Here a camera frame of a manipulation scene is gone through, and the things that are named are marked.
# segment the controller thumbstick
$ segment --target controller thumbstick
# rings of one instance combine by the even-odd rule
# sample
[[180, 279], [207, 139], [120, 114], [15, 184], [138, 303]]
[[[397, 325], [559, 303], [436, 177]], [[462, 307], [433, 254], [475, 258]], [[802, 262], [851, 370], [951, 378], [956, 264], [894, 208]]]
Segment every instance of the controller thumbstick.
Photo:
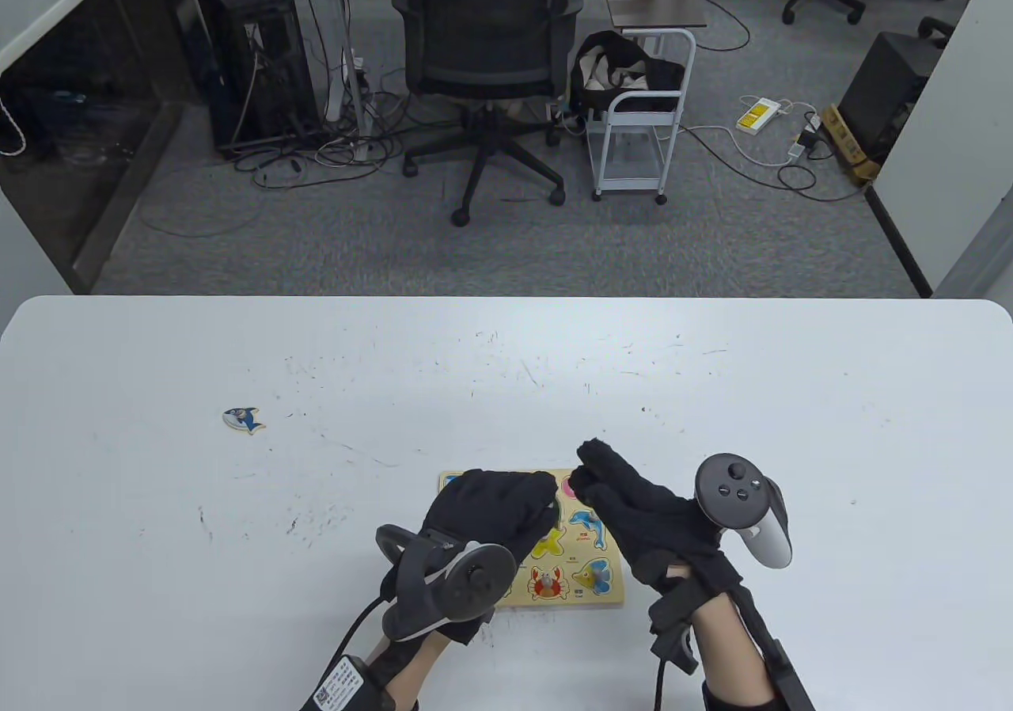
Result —
[[488, 574], [485, 573], [485, 569], [479, 566], [471, 569], [471, 571], [468, 572], [468, 583], [475, 588], [488, 587], [489, 577]]

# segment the cardboard box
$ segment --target cardboard box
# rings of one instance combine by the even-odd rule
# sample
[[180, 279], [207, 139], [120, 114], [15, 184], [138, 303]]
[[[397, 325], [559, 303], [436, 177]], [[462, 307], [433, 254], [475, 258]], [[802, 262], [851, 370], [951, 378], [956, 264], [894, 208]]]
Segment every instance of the cardboard box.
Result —
[[830, 133], [837, 156], [844, 164], [845, 171], [855, 183], [867, 183], [879, 175], [879, 164], [870, 160], [858, 140], [851, 133], [848, 124], [844, 122], [836, 103], [832, 103], [823, 112], [824, 126]]

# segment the controller strap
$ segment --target controller strap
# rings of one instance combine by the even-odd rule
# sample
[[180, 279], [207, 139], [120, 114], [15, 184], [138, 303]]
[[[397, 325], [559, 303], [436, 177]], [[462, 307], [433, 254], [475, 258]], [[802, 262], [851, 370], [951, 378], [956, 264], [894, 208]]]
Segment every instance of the controller strap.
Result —
[[[771, 684], [783, 701], [784, 708], [787, 711], [814, 711], [812, 702], [788, 658], [788, 653], [785, 652], [780, 640], [771, 635], [763, 617], [757, 611], [753, 594], [742, 584], [731, 586], [727, 592], [738, 611], [750, 638], [763, 656]], [[658, 688], [654, 699], [655, 711], [660, 707], [660, 686], [666, 661], [675, 663], [687, 675], [696, 672], [699, 663], [690, 646], [691, 619], [699, 607], [713, 598], [714, 592], [707, 589], [699, 579], [691, 576], [679, 580], [671, 591], [647, 610], [647, 615], [650, 617], [650, 631], [657, 635], [650, 650], [660, 659]]]

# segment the black sleeve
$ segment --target black sleeve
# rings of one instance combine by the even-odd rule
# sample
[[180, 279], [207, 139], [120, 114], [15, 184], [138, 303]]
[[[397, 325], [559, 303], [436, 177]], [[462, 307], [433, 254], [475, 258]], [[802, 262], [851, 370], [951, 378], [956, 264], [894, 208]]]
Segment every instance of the black sleeve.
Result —
[[703, 684], [703, 705], [707, 711], [784, 711], [785, 709], [780, 698], [775, 698], [762, 706], [732, 706], [730, 703], [715, 698], [706, 682]]

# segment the floor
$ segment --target floor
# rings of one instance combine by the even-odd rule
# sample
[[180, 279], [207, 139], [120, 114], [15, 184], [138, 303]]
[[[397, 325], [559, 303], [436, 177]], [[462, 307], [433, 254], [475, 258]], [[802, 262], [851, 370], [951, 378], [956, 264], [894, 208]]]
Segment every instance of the floor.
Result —
[[[865, 16], [852, 26], [833, 2], [805, 0], [788, 27], [780, 19], [784, 0], [715, 1], [748, 24], [752, 42], [738, 52], [699, 53], [683, 118], [688, 126], [733, 124], [742, 93], [816, 106], [840, 100], [879, 30], [914, 33], [923, 15], [955, 20], [963, 6], [961, 0], [865, 0]], [[710, 26], [699, 33], [702, 45], [741, 42], [738, 26], [704, 5]], [[353, 0], [353, 38], [370, 74], [403, 66], [400, 17], [389, 0]], [[608, 26], [604, 1], [586, 0], [576, 42]], [[403, 89], [398, 77], [390, 75], [385, 88]], [[418, 110], [436, 116], [445, 106], [423, 103]], [[755, 157], [784, 158], [801, 122], [800, 111], [778, 117], [744, 146]], [[776, 181], [771, 169], [737, 157], [727, 136], [701, 135], [735, 168]], [[471, 225], [459, 230], [448, 218], [464, 189], [470, 165], [464, 156], [420, 165], [413, 179], [403, 178], [394, 161], [360, 181], [265, 192], [220, 164], [207, 117], [194, 107], [95, 292], [916, 296], [860, 194], [817, 204], [764, 188], [681, 136], [667, 207], [641, 193], [593, 202], [578, 139], [564, 138], [556, 149], [538, 138], [528, 144], [565, 176], [565, 207], [550, 207], [541, 179], [497, 154], [479, 183]], [[808, 164], [819, 176], [815, 196], [853, 190], [835, 161]], [[804, 182], [798, 175], [795, 185]], [[207, 236], [222, 230], [231, 233]]]

